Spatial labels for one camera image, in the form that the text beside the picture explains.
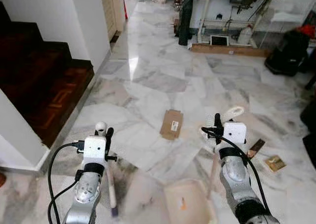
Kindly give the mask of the dark brown rectangular strip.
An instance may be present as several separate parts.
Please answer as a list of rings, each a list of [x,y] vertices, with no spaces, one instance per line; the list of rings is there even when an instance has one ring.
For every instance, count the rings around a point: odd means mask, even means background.
[[[247,151],[247,158],[252,159],[260,151],[260,149],[264,147],[265,144],[266,142],[262,139],[257,140],[257,142],[255,142],[254,145],[252,145],[252,147],[250,147],[250,149]]]

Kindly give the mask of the red cloth item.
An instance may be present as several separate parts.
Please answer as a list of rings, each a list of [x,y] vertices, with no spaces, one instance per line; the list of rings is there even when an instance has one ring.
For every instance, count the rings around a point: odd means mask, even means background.
[[[316,25],[305,24],[296,28],[296,30],[302,34],[305,34],[305,36],[308,36],[310,39],[316,38]]]

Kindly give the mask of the white workbench with wooden top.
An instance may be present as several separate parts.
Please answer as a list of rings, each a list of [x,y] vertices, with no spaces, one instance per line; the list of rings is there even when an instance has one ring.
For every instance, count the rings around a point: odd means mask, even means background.
[[[248,25],[254,30],[262,24],[266,12],[275,0],[194,0],[192,28],[194,39],[203,43],[203,33],[210,30],[241,30]]]

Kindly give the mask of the brown cardboard piece with label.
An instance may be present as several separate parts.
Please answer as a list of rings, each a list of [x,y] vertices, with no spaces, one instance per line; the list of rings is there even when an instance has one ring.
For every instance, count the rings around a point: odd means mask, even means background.
[[[176,140],[180,136],[184,115],[181,111],[170,109],[165,111],[159,134],[167,140]]]

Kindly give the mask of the light wooden louvred door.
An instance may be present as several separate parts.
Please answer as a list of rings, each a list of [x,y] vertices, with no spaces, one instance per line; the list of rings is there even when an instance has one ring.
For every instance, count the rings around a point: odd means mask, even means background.
[[[104,10],[108,39],[112,41],[115,34],[122,32],[124,28],[124,0],[102,0],[102,7]]]

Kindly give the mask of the black bag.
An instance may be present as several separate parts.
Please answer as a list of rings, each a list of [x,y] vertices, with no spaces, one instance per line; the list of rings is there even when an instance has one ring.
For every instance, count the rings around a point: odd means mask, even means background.
[[[309,41],[310,37],[298,30],[286,32],[264,65],[275,75],[294,76],[307,56]]]

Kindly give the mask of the dark wooden staircase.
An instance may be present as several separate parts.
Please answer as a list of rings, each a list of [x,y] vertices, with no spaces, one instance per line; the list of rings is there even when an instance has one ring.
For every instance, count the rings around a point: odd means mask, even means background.
[[[0,90],[43,145],[52,147],[93,75],[90,61],[43,40],[36,23],[11,20],[0,2]]]

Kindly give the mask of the white plastic jug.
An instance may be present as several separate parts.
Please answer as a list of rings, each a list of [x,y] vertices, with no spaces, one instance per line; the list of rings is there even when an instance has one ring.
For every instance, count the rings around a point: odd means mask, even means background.
[[[244,29],[239,33],[239,37],[237,38],[237,43],[249,44],[252,34],[253,34],[253,29],[251,25],[244,27]]]

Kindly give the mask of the black rolled mat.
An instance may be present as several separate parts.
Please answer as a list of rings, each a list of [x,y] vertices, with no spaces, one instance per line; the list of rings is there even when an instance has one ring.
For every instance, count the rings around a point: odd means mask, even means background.
[[[193,13],[194,0],[183,0],[180,10],[180,24],[178,27],[178,44],[186,46],[191,39],[190,23]]]

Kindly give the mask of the gold square wrapper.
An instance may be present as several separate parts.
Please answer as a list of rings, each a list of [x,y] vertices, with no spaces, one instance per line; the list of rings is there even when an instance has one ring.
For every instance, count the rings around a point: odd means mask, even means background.
[[[278,172],[282,168],[286,167],[286,163],[278,155],[264,159],[264,163],[271,172]]]

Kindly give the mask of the small framed tablet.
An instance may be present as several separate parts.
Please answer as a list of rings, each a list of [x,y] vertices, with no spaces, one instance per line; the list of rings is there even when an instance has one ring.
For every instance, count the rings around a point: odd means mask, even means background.
[[[216,46],[228,46],[230,45],[230,39],[227,36],[210,36],[209,37],[210,45],[216,45]]]

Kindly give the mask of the black furniture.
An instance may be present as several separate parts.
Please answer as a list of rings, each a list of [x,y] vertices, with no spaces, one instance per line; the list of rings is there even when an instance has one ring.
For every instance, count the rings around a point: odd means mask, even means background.
[[[308,134],[303,138],[303,145],[314,168],[316,167],[316,100],[313,99],[300,114],[300,119],[307,126]]]

